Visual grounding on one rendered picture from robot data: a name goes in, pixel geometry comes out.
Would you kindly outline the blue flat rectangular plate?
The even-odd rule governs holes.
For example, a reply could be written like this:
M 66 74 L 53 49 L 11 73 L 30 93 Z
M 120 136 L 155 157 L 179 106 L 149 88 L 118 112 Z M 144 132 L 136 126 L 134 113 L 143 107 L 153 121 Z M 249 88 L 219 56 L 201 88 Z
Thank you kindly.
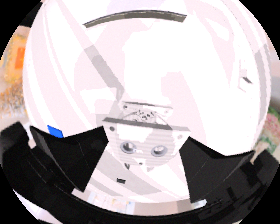
M 48 127 L 48 131 L 50 131 L 50 135 L 52 133 L 52 135 L 54 136 L 63 137 L 63 132 L 60 131 L 60 129 L 51 127 L 51 125 L 47 125 L 47 127 Z

